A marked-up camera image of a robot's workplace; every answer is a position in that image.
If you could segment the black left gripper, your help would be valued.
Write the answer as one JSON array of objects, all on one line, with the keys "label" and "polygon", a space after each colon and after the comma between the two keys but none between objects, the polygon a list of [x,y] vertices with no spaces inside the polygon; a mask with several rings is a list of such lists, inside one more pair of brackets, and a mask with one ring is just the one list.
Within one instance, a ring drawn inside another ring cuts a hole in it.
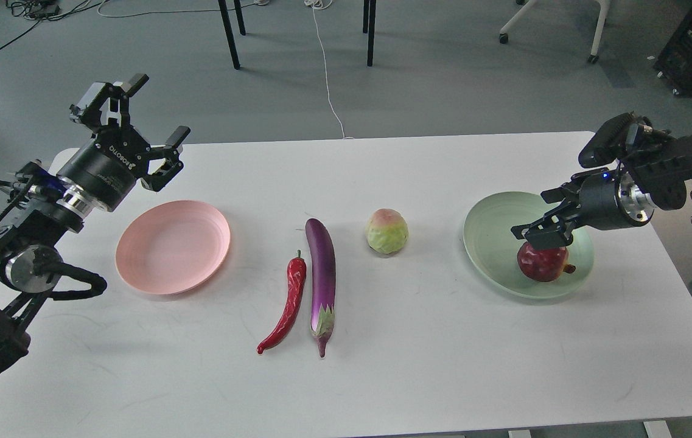
[{"label": "black left gripper", "polygon": [[70,120],[89,128],[91,137],[57,177],[84,189],[101,210],[112,212],[123,202],[148,172],[148,162],[160,161],[156,171],[141,178],[141,186],[154,192],[162,191],[184,167],[181,145],[190,134],[189,127],[176,128],[165,144],[150,147],[130,122],[129,99],[148,80],[145,73],[137,73],[126,82],[95,82],[69,108]]}]

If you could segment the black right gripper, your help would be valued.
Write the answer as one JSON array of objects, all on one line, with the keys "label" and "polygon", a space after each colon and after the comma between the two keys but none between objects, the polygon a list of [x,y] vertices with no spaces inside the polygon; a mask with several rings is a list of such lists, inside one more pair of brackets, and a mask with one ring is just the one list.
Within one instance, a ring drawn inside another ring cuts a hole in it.
[{"label": "black right gripper", "polygon": [[565,201],[576,208],[555,207],[537,221],[511,227],[515,238],[526,240],[537,250],[571,246],[572,233],[584,226],[601,231],[644,226],[655,211],[650,196],[622,171],[576,173],[540,196],[544,203]]}]

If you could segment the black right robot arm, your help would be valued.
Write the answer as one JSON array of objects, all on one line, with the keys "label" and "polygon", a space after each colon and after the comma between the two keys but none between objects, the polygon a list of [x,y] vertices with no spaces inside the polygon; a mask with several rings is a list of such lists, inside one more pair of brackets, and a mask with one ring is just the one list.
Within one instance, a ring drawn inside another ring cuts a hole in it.
[{"label": "black right robot arm", "polygon": [[692,135],[674,137],[647,117],[626,112],[607,120],[578,161],[582,172],[541,192],[551,210],[513,226],[515,238],[537,249],[571,246],[577,228],[640,227],[655,210],[679,210],[692,201]]}]

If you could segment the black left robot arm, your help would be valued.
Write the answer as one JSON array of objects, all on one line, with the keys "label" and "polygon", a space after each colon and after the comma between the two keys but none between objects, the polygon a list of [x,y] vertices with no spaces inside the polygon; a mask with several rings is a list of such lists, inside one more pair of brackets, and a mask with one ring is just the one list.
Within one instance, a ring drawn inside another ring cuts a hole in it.
[{"label": "black left robot arm", "polygon": [[101,296],[106,280],[66,263],[56,244],[81,232],[94,210],[112,212],[137,184],[162,190],[183,169],[180,147],[190,133],[178,127],[151,146],[130,120],[130,99],[148,82],[95,82],[70,119],[91,131],[89,141],[57,173],[30,161],[11,181],[0,180],[0,374],[28,355],[27,328],[48,300]]}]

